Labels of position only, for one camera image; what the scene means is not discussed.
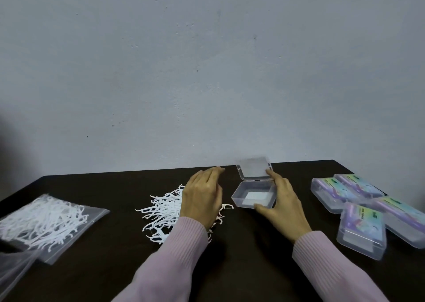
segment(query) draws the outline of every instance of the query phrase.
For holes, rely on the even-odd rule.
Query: dark brown tabletop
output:
[[[314,177],[350,173],[333,160],[274,163],[299,196],[313,230],[323,231],[366,271],[390,301],[425,301],[425,251],[387,231],[384,258],[375,261],[336,241],[340,216],[329,213],[310,191]],[[43,193],[111,211],[91,226],[57,261],[36,262],[4,301],[110,301],[159,245],[142,232],[135,208],[150,206],[185,184],[199,168],[44,176],[0,203],[4,216]],[[223,203],[241,182],[235,166],[220,178]],[[311,284],[291,258],[292,245],[252,209],[226,209],[193,273],[191,301],[316,301]],[[12,251],[5,244],[1,251]]]

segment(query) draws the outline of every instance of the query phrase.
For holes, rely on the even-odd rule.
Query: pink sweater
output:
[[[193,269],[207,244],[204,226],[181,217],[164,244],[147,258],[113,302],[187,301]],[[292,257],[323,301],[388,301],[371,278],[321,231],[298,239]]]

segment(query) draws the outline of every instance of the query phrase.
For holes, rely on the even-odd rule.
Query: hinged lid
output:
[[[262,181],[272,179],[272,177],[266,173],[266,169],[273,170],[272,164],[266,157],[238,160],[236,162],[236,167],[241,179],[244,181]]]

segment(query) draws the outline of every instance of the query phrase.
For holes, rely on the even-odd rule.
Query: pile of floss picks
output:
[[[180,185],[178,189],[172,192],[169,192],[162,197],[151,196],[153,198],[153,200],[151,200],[151,203],[153,204],[153,206],[148,208],[143,208],[140,210],[137,210],[137,209],[135,210],[141,213],[146,213],[146,215],[144,215],[143,218],[146,218],[146,219],[154,218],[154,221],[147,224],[142,229],[142,231],[145,231],[146,229],[154,231],[152,236],[147,235],[147,237],[152,242],[162,244],[168,237],[168,234],[164,234],[164,232],[162,231],[162,228],[166,227],[170,229],[176,224],[178,218],[180,217],[180,207],[182,205],[183,189],[184,189],[184,185]],[[224,216],[221,214],[221,211],[223,209],[226,209],[226,207],[229,207],[229,208],[231,207],[233,209],[232,205],[228,205],[228,204],[221,205],[220,212],[218,213],[218,216],[215,219],[215,223],[213,224],[213,226],[216,223],[219,223],[219,224],[223,223],[222,218]],[[208,242],[211,241],[212,232],[213,231],[211,229],[208,231]]]
[[[87,223],[84,206],[43,195],[32,203],[16,210],[0,221],[0,238],[19,241],[30,248],[48,252],[77,233],[77,228]]]

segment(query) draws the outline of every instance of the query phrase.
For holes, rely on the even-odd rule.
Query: left hand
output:
[[[224,170],[214,167],[191,176],[183,190],[180,217],[192,218],[210,229],[221,208],[223,189],[218,178]]]

